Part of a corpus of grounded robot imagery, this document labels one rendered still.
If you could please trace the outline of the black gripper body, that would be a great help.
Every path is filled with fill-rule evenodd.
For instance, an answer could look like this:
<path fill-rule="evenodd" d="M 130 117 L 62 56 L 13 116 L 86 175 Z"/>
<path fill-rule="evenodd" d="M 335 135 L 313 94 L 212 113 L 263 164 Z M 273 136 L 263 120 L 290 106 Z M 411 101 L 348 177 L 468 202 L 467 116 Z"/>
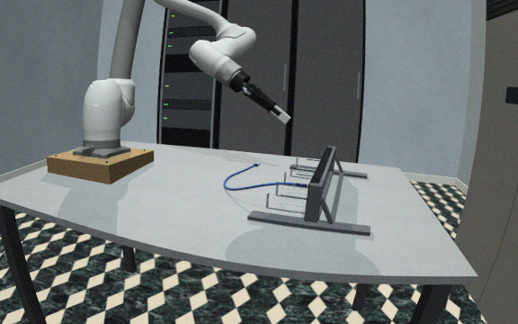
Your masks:
<path fill-rule="evenodd" d="M 250 76 L 246 72 L 240 71 L 232 78 L 229 83 L 229 87 L 236 93 L 240 92 L 241 90 L 244 92 L 243 87 L 250 88 L 255 92 L 255 90 L 249 86 L 249 80 Z"/>

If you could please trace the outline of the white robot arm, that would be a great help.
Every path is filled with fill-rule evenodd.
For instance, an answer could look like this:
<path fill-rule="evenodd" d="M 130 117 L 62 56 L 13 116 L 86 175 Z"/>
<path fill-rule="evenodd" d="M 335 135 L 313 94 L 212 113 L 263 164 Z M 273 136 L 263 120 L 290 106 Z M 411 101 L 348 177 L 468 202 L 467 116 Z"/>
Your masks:
<path fill-rule="evenodd" d="M 83 152 L 83 157 L 105 159 L 130 152 L 130 148 L 121 146 L 120 136 L 121 127 L 135 112 L 135 84 L 130 76 L 145 1 L 123 0 L 109 80 L 93 81 L 86 91 L 84 143 L 80 150 L 73 151 L 75 156 L 82 156 Z M 217 41 L 197 40 L 190 48 L 189 58 L 202 72 L 228 86 L 232 78 L 243 70 L 234 60 L 244 56 L 255 45 L 255 32 L 187 0 L 154 1 L 214 28 Z"/>

